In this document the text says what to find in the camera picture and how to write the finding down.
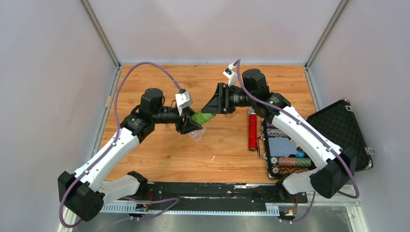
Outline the green pill bottle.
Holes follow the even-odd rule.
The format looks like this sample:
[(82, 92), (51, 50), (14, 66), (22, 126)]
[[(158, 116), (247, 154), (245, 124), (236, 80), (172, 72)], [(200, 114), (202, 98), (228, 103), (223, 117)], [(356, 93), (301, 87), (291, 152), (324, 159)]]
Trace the green pill bottle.
[(197, 111), (190, 118), (192, 119), (193, 122), (199, 125), (203, 125), (206, 122), (213, 119), (215, 116), (216, 116), (215, 113), (203, 113), (202, 111)]

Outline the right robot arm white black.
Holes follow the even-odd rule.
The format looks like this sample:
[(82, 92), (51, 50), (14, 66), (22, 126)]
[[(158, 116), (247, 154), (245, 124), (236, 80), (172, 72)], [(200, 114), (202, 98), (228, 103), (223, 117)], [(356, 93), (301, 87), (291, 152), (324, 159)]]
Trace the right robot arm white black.
[(279, 93), (269, 90), (265, 75), (259, 69), (250, 69), (239, 78), (240, 87), (219, 83), (210, 101), (201, 109), (203, 113), (230, 114), (237, 107), (251, 107), (257, 116), (285, 132), (307, 153), (315, 169), (288, 174), (280, 179), (276, 188), (279, 200), (288, 202), (300, 192), (314, 191), (325, 198), (336, 193), (358, 198), (356, 183), (354, 195), (341, 191), (348, 182), (353, 182), (357, 160), (354, 147), (340, 147), (321, 135), (291, 103)]

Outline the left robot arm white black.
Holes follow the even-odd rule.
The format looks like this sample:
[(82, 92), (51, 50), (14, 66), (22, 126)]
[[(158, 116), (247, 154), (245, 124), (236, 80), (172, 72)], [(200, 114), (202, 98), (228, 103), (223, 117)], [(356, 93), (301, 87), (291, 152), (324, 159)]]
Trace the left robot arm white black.
[(117, 199), (132, 195), (144, 199), (148, 194), (147, 179), (132, 171), (115, 181), (106, 181), (112, 169), (150, 135), (156, 124), (175, 124), (176, 131), (187, 134), (202, 129), (191, 119), (192, 99), (182, 89), (176, 95), (176, 106), (164, 106), (163, 92), (158, 88), (147, 89), (140, 104), (122, 122), (103, 148), (73, 173), (64, 171), (58, 177), (58, 189), (62, 213), (70, 209), (83, 221), (95, 218), (102, 208)]

